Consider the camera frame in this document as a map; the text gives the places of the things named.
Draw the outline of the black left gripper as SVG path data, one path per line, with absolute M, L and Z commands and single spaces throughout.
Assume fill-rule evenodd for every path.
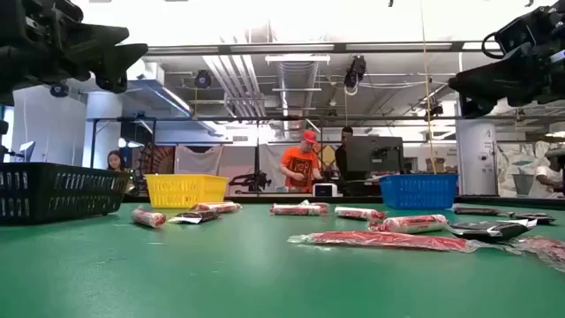
M 81 8 L 67 0 L 1 2 L 2 105 L 15 104 L 15 90 L 67 79 L 95 76 L 102 90 L 127 90 L 127 70 L 148 46 L 116 46 L 130 35 L 126 27 L 86 24 L 83 18 Z

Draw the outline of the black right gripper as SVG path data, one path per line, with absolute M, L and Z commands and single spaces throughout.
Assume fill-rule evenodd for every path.
M 523 67 L 508 59 L 459 72 L 448 86 L 460 95 L 462 117 L 486 116 L 502 99 L 511 107 L 564 99 L 564 0 L 512 20 L 494 40 L 504 54 L 531 45 L 531 92 Z

